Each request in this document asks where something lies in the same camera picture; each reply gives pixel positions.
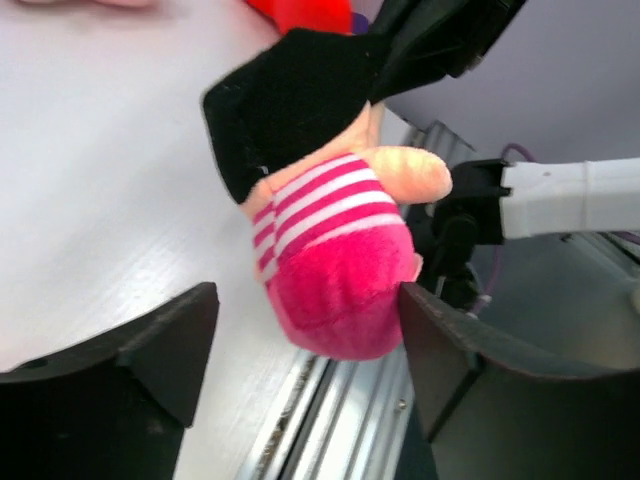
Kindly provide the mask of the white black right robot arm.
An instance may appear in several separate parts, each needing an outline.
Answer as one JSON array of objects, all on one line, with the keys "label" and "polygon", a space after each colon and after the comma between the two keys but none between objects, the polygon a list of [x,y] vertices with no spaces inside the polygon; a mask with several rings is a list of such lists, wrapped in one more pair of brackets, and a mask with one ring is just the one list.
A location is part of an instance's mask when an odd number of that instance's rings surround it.
[{"label": "white black right robot arm", "polygon": [[[475,67],[523,7],[521,1],[385,1],[370,33],[391,42],[372,98],[457,78]],[[469,160],[451,171],[419,244],[420,285],[439,295],[466,277],[478,245],[577,232],[628,237],[639,227],[636,158],[544,164],[506,157]]]}]

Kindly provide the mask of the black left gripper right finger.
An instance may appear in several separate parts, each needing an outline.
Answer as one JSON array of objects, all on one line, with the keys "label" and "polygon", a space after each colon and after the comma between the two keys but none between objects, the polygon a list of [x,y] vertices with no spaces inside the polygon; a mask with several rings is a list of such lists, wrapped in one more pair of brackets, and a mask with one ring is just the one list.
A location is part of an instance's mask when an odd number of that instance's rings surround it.
[{"label": "black left gripper right finger", "polygon": [[399,313],[442,479],[635,479],[639,372],[551,354],[405,283]]}]

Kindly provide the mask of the pink pig plush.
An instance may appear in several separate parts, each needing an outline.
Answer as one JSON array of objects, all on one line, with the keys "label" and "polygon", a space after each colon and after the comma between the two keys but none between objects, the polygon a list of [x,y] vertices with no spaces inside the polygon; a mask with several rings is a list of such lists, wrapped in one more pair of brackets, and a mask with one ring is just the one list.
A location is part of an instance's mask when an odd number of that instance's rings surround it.
[{"label": "pink pig plush", "polygon": [[142,14],[154,12],[164,5],[160,0],[18,0],[13,4],[23,9],[62,13],[97,11],[104,13]]}]

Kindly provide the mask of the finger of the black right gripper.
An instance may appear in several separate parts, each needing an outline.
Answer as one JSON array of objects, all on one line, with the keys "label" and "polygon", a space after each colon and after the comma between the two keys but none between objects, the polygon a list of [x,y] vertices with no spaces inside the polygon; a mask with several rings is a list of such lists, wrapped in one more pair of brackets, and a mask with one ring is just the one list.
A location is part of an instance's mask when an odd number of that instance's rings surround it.
[{"label": "finger of the black right gripper", "polygon": [[475,68],[524,5],[524,0],[385,0],[370,31],[386,36],[390,51],[370,101]]}]

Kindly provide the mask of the boy doll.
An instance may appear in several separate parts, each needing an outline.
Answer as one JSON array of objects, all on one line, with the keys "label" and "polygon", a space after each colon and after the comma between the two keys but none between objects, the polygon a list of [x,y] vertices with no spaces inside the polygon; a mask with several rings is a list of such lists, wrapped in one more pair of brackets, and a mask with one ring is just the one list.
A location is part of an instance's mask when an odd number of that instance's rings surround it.
[{"label": "boy doll", "polygon": [[257,277],[296,346],[372,360],[402,341],[398,294],[423,265],[404,204],[444,198],[436,155],[379,144],[381,35],[293,29],[221,78],[202,110],[219,175],[252,225]]}]

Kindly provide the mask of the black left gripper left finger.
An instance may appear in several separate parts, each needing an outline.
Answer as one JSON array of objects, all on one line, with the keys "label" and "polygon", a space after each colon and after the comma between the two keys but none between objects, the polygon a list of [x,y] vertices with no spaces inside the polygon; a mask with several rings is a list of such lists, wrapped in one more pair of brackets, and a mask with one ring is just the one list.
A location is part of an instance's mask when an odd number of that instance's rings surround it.
[{"label": "black left gripper left finger", "polygon": [[139,318],[2,373],[2,478],[172,478],[218,312],[215,284],[200,283]]}]

